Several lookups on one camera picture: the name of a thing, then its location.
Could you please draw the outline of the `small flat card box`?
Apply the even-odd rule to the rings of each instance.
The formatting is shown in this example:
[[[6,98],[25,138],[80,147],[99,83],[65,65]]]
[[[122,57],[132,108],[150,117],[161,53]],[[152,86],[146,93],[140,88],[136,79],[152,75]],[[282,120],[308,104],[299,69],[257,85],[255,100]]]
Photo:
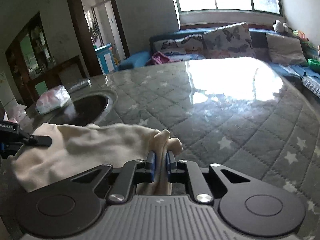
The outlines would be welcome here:
[[[80,89],[83,89],[87,86],[91,87],[91,81],[90,79],[83,79],[83,80],[80,80],[79,82],[76,82],[75,84],[71,85],[71,87],[69,87],[67,89],[68,93],[74,93]]]

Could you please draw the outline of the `magenta garment on sofa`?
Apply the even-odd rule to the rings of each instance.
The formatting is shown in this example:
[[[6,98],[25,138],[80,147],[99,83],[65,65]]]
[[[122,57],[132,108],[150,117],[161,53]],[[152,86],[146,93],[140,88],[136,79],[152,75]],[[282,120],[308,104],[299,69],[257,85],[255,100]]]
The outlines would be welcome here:
[[[173,60],[161,52],[156,52],[151,56],[151,58],[148,60],[146,65],[147,66],[160,65],[160,64],[166,64],[166,63],[172,63],[172,62],[178,62],[178,60]]]

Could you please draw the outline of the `green plastic bowl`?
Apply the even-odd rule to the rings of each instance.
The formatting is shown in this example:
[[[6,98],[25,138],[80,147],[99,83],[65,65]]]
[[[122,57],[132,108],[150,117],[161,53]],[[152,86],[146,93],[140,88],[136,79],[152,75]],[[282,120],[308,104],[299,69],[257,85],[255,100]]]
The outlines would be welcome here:
[[[308,59],[308,66],[313,72],[320,73],[320,62],[316,59]]]

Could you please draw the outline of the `blue corner sofa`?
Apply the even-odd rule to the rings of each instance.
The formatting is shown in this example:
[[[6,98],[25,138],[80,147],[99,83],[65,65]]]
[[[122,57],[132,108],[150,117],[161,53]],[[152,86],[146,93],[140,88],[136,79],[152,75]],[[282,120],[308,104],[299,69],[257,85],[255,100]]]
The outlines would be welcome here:
[[[267,63],[305,94],[319,96],[319,57],[308,42],[238,23],[211,29],[187,29],[152,36],[150,48],[125,59],[119,70],[202,59],[253,57]]]

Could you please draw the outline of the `panda plush toy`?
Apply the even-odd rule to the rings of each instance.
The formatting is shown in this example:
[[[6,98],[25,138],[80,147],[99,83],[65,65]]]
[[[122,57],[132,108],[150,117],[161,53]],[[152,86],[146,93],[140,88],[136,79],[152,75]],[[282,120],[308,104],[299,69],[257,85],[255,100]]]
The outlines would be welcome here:
[[[289,27],[287,23],[281,23],[280,20],[275,20],[273,23],[273,29],[276,33],[287,33],[292,35],[293,29]]]

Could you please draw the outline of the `white pink tissue pack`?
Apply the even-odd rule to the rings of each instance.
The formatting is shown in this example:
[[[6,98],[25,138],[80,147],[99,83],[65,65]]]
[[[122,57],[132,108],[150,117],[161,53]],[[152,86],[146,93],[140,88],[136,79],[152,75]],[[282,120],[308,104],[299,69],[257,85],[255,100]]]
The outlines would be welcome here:
[[[36,102],[36,110],[40,114],[49,113],[55,109],[62,108],[71,100],[67,89],[60,85],[44,92]]]

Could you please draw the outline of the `butterfly pillow upright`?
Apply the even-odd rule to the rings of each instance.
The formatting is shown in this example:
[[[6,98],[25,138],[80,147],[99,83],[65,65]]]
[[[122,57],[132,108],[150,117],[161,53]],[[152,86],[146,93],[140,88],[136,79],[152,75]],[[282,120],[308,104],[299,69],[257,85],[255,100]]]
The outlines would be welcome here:
[[[206,58],[256,57],[247,22],[219,27],[202,37]]]

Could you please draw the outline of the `dark wooden cabinet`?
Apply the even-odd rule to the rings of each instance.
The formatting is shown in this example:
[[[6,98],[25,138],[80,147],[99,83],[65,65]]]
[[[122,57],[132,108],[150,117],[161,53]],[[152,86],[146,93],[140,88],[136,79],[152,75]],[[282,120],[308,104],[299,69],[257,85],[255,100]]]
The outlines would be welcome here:
[[[5,52],[22,102],[30,106],[49,89],[87,77],[80,56],[57,63],[51,54],[38,12]]]

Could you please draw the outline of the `grey cushion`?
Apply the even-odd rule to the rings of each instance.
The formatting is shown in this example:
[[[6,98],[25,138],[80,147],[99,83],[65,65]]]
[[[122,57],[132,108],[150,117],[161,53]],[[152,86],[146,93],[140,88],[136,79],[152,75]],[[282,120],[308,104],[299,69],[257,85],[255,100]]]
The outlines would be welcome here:
[[[287,37],[267,33],[268,53],[273,63],[288,65],[308,64],[300,44],[300,40],[294,37]]]

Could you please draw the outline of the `butterfly pillow lying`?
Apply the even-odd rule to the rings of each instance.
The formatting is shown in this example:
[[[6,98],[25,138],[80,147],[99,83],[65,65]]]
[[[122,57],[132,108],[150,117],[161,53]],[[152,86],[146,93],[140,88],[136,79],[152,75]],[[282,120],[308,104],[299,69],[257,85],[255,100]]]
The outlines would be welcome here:
[[[153,43],[156,53],[162,53],[171,61],[202,60],[204,45],[201,35],[189,35],[179,39],[159,40]]]

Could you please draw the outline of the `quilted grey star table cover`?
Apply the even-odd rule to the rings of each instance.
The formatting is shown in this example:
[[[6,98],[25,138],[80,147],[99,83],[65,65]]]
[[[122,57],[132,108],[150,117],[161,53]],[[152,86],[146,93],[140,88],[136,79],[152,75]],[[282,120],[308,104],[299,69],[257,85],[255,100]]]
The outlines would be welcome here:
[[[111,164],[27,192],[8,156],[1,239],[319,239],[319,115],[267,63],[184,61],[89,79],[64,106],[104,95],[107,109],[90,124],[168,130],[183,146],[175,159],[198,164],[214,203],[169,182],[170,195],[136,189],[110,204]],[[61,109],[32,106],[19,126],[36,135]]]

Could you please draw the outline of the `colourful plush toys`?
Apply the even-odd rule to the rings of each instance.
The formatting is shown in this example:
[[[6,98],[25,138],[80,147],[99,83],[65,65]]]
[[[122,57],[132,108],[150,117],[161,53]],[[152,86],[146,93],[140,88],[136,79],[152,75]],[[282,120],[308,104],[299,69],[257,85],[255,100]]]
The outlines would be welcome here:
[[[315,51],[317,55],[319,55],[319,46],[315,46],[312,42],[309,41],[307,36],[300,30],[294,30],[293,35],[298,37],[302,42],[302,45],[306,48],[310,48],[311,50]]]

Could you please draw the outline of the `blue white small cabinet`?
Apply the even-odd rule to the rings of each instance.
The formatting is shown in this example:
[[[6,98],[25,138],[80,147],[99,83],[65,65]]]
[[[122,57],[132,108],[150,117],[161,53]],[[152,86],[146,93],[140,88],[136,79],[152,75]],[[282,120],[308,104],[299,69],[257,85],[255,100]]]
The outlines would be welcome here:
[[[117,65],[112,53],[113,46],[108,43],[104,46],[95,49],[96,56],[98,58],[100,68],[103,74],[108,74],[117,71]]]

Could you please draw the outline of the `white refrigerator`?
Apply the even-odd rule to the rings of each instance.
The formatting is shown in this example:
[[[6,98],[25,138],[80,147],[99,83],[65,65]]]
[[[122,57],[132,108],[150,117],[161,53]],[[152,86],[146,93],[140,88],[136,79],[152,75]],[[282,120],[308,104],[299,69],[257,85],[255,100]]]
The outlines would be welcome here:
[[[0,100],[3,108],[8,111],[17,105],[17,101],[9,86],[4,72],[0,73]]]

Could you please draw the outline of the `cream fabric garment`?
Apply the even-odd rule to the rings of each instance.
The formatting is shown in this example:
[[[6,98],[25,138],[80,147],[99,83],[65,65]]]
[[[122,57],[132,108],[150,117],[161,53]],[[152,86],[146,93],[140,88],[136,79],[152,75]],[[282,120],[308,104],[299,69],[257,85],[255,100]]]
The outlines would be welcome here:
[[[102,164],[119,168],[128,161],[146,159],[153,151],[156,154],[155,181],[139,184],[137,193],[170,195],[172,185],[166,175],[165,155],[168,151],[174,155],[183,151],[180,140],[171,137],[166,129],[159,131],[122,123],[103,127],[44,123],[35,134],[51,137],[52,145],[23,145],[14,156],[9,156],[15,177],[27,192]]]

